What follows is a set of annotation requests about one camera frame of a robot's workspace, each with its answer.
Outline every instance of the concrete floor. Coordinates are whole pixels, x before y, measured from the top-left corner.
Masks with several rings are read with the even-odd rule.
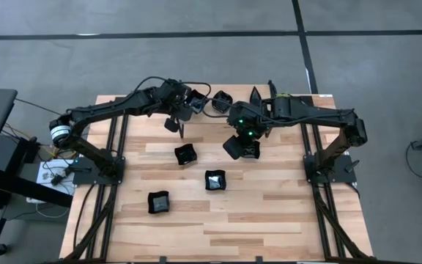
[[[422,29],[422,1],[300,0],[306,30]],[[0,34],[295,30],[291,1],[0,0]],[[314,72],[337,106],[356,108],[369,143],[350,150],[375,255],[422,263],[422,180],[404,150],[422,137],[422,36],[309,37]],[[125,94],[159,75],[266,83],[308,93],[298,37],[0,41],[0,88],[56,111]],[[9,123],[49,142],[55,116],[16,104]],[[422,174],[422,155],[411,154]],[[41,230],[50,235],[41,235]],[[0,263],[55,260],[64,226],[11,221]]]

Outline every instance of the chair wheel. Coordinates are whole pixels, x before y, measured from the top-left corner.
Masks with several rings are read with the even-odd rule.
[[[8,247],[4,244],[0,244],[0,256],[6,254]]]

